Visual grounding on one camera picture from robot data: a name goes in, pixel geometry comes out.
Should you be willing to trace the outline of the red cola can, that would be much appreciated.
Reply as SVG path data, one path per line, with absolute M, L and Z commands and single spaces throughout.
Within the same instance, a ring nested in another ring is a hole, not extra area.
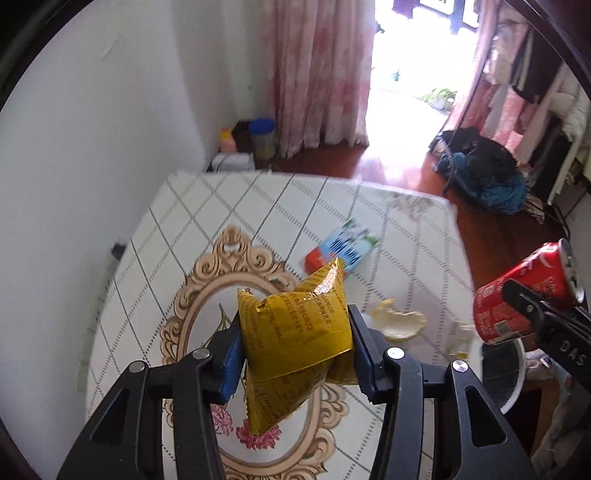
M 569 241 L 549 242 L 480 287 L 473 319 L 481 340 L 495 345 L 534 332 L 528 315 L 540 303 L 567 312 L 582 305 L 585 288 Z

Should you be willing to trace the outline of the white yellow wrapper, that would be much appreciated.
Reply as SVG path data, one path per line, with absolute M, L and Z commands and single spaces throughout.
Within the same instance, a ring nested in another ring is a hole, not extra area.
M 448 357 L 451 359 L 467 360 L 475 338 L 473 324 L 455 322 L 450 330 L 448 340 Z

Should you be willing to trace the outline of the yellow snack bag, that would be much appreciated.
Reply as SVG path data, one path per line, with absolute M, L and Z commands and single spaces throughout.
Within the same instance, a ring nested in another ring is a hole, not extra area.
M 355 384 L 353 333 L 335 258 L 294 291 L 261 300 L 238 290 L 249 431 L 260 436 L 293 414 L 322 382 Z

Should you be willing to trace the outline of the white round trash bin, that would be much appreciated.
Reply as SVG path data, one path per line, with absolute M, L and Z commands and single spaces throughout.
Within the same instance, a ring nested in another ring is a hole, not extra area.
M 483 344 L 482 383 L 503 414 L 515 405 L 526 378 L 526 352 L 521 339 Z

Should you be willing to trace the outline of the yellow fruit peel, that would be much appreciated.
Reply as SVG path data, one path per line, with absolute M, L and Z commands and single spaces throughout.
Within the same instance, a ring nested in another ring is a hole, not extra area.
M 402 342 L 419 335 L 427 324 L 424 314 L 411 311 L 401 312 L 395 299 L 387 299 L 377 304 L 372 314 L 373 326 L 389 342 Z

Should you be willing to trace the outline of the light blue bed blanket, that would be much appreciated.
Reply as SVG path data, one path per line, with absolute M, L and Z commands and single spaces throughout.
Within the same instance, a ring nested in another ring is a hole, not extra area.
M 551 365 L 559 384 L 559 404 L 554 415 L 565 414 L 567 417 L 580 418 L 588 405 L 586 390 L 556 360 L 552 359 Z

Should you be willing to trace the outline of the blue milk carton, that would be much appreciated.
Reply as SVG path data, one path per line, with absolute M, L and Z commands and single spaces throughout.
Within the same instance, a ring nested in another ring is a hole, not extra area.
M 356 218 L 349 218 L 304 257 L 304 271 L 308 274 L 315 273 L 335 258 L 339 258 L 342 261 L 344 275 L 348 276 L 363 258 L 374 250 L 379 241 L 380 237 L 370 228 Z

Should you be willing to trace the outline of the patterned white tablecloth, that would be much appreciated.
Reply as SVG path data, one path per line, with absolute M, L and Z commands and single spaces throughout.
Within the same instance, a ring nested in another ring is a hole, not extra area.
M 446 365 L 449 335 L 472 319 L 473 282 L 456 212 L 447 201 L 327 177 L 245 173 L 169 176 L 109 283 L 87 377 L 93 411 L 135 360 L 170 364 L 228 327 L 236 294 L 287 290 L 304 257 L 347 221 L 377 246 L 346 278 L 346 298 L 366 316 L 383 301 L 427 323 L 405 344 L 417 360 Z M 245 396 L 212 410 L 230 479 L 365 479 L 384 410 L 355 386 L 322 384 L 262 437 Z

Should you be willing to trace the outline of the blue and black clothes pile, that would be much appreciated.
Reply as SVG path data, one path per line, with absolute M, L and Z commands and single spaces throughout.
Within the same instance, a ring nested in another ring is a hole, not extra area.
M 477 127 L 440 132 L 429 153 L 441 147 L 434 171 L 446 180 L 443 195 L 459 189 L 468 199 L 499 215 L 514 215 L 525 206 L 528 187 L 517 161 L 501 144 L 483 137 Z

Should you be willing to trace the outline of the black clothes rack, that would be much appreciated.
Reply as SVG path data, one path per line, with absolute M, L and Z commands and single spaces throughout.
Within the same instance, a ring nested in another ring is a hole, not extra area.
M 445 180 L 441 191 L 444 198 L 448 197 L 457 172 L 453 154 L 467 141 L 466 130 L 480 131 L 488 115 L 485 98 L 490 90 L 486 73 L 490 52 L 490 44 L 477 48 L 468 81 L 460 88 L 448 119 L 430 144 L 429 153 L 437 158 L 433 169 Z

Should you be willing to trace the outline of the hanging clothes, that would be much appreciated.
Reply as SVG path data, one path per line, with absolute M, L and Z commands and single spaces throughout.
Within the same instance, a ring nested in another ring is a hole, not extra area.
M 551 44 L 505 1 L 477 1 L 478 47 L 491 45 L 483 137 L 503 145 L 529 188 L 553 204 L 576 166 L 590 169 L 590 98 Z

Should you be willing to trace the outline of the orange cap bottle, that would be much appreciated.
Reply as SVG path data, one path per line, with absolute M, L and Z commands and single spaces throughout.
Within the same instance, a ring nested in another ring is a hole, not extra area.
M 238 146 L 236 146 L 235 138 L 231 134 L 231 129 L 221 129 L 221 134 L 219 134 L 219 151 L 222 153 L 238 152 Z

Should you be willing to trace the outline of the blue lid plastic jar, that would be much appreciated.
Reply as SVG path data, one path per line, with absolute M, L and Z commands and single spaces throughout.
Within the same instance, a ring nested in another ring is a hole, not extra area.
M 249 122 L 249 135 L 256 159 L 270 160 L 276 155 L 276 124 L 273 119 L 253 119 Z

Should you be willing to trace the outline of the pink floral curtain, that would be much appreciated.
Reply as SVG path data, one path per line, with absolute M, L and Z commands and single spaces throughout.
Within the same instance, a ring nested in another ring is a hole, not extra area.
M 263 1 L 270 116 L 280 157 L 368 145 L 373 1 Z

